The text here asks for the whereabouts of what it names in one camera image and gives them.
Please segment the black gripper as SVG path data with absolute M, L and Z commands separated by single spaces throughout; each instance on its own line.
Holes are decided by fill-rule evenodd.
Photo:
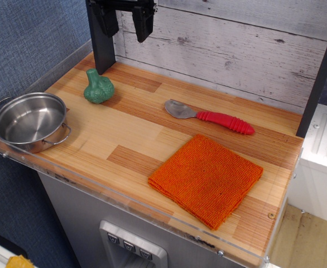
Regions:
M 142 43 L 153 31 L 153 16 L 156 4 L 154 1 L 119 1 L 97 0 L 89 1 L 100 28 L 107 37 L 113 37 L 118 32 L 118 21 L 115 10 L 132 11 L 134 27 L 138 42 Z

